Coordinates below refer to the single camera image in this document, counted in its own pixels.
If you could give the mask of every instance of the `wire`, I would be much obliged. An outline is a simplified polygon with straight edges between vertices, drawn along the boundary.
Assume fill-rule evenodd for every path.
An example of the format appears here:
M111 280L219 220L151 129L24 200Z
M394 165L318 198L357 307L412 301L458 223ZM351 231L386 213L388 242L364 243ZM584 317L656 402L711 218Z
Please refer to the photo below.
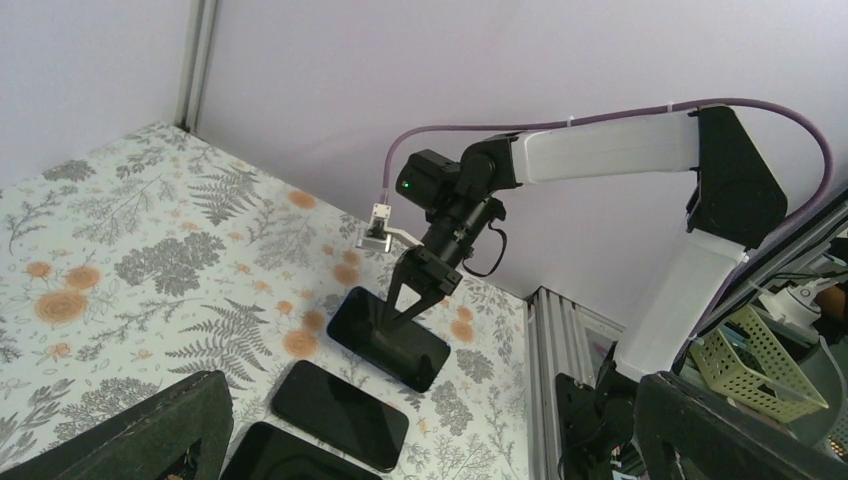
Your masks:
M799 124L803 127L816 141L819 148L822 152L822 160L824 162L824 171L822 172L822 179L819 182L819 186L816 188L816 191L813 195L804 202L798 209L788 215L783 222L780 224L780 227L794 227L796 223L800 223L805 215L815 210L819 204L821 204L825 195L827 194L830 185L833 183L834 176L834 165L833 165L833 153L830 149L830 145L827 142L827 139L824 137L824 134L816 127L813 122L811 122L807 117L801 115L800 113L784 107L782 105L778 105L771 102L765 102L762 100L754 100L750 98L706 98L701 100L693 100L689 102L683 102L678 104L673 104L669 107L669 105L660 105L656 107L647 107L647 108L638 108L635 110L624 110L620 112L613 113L605 113L602 115L594 115L590 117L576 118L571 120L560 120L556 122L547 122L547 123L525 123L525 124L493 124L493 125L429 125L424 127L413 128L412 130L408 130L401 134L398 138L392 142L389 147L389 151L386 153L386 161L383 165L383 190L380 195L380 203L389 203L389 185L391 184L391 167L392 167L392 159L394 157L395 151L403 143L407 138L417 135L419 133L425 132L493 132L493 131L515 131L515 130L549 130L555 128L567 128L567 127L577 127L580 125L589 125L592 123L605 122L608 120L617 120L621 118L631 118L631 117L640 117L645 115L659 115L669 112L680 112L684 110L697 109L708 105L716 105L723 104L728 106L737 106L737 107L747 107L747 108L755 108L759 110L766 110L772 113L776 113L783 117L786 117L795 123ZM733 280L741 275L753 262L748 262L743 265L740 269L733 272L731 275L728 275L724 282L719 286L713 298L710 300L710 303L707 305L707 308L701 314L701 317L698 319L695 327L692 329L693 333L697 333L701 328L706 326L709 322L710 315L712 314L715 307L718 305L718 302L721 300L721 297L724 295L724 292L730 287Z
M495 228L495 227L493 227L493 226L492 226L492 222L489 222L489 225L488 225L488 226L489 226L489 230L491 230L491 231L493 231L493 232L496 232L498 235L500 235L500 236L501 236L501 240L503 240L503 246L501 247L501 254L500 254L500 255L498 255L498 259L497 259L497 261L495 262L495 265L494 265L494 266L492 266L492 269L491 269L491 270L489 270L489 273L483 274L483 273L477 273L477 272L475 272L474 270L471 270L470 268L468 268L468 265L466 265L466 264L465 264L465 260L467 260L467 258L463 258L463 259L462 259L462 268L464 268L466 272L468 272L468 273L470 273L471 275L474 275L475 277L478 277L478 278L486 278L486 277L488 277L489 275L491 275L491 274L495 273L495 270L497 270L497 269L498 269L498 267L499 267L499 266L500 266L500 264L501 264L501 260L503 260L503 255L504 255L504 253L506 253L506 241L507 241L507 238L506 238L506 232L504 232L504 231L503 231L503 230L501 230L500 228Z

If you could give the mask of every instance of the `phone screen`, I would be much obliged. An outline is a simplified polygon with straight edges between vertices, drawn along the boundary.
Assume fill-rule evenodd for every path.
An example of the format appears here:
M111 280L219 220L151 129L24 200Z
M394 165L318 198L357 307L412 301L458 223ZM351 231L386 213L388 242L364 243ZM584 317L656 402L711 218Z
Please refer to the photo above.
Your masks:
M380 477L264 422L254 423L221 480L378 480Z
M381 472L397 465L409 420L400 411L305 360L271 401L283 420Z

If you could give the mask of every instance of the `small white bracket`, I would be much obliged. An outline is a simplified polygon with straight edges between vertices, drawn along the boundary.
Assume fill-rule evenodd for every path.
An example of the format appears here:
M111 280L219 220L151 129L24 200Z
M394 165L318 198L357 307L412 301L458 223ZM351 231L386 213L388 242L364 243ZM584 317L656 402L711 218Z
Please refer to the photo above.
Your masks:
M356 247L380 253L392 250L392 239L396 238L407 247L421 245L421 242L405 230L389 228L389 216L392 207L384 203L375 203L371 209L371 220L362 236L356 241Z

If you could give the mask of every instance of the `green plastic basket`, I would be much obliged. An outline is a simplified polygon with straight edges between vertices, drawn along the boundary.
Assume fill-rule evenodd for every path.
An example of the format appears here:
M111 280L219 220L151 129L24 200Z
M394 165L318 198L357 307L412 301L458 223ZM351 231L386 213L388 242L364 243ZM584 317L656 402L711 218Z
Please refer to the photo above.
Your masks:
M727 322L749 335L747 352L757 359L763 373L742 363L724 333L716 328L703 338L703 344L689 349L711 389L783 423L828 408L753 308L742 308Z

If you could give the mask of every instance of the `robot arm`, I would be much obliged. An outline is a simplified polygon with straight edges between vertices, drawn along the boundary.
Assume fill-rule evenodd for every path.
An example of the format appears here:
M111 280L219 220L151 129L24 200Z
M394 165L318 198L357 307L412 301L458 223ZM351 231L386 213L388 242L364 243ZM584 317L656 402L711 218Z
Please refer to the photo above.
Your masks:
M471 255L483 227L506 217L494 192L569 178L687 170L697 172L698 185L681 215L685 229L626 322L598 384L575 386L566 395L566 414L561 410L565 469L608 469L609 452L632 438L640 379L672 368L745 251L758 247L786 215L786 196L729 107L498 135L468 147L459 162L430 150L411 155L395 188L425 211L430 227L395 265L386 302L394 307L404 284L421 298L404 312L375 319L373 328L390 336L454 291L462 278L456 267ZM391 233L388 215L372 218L361 243L387 249Z

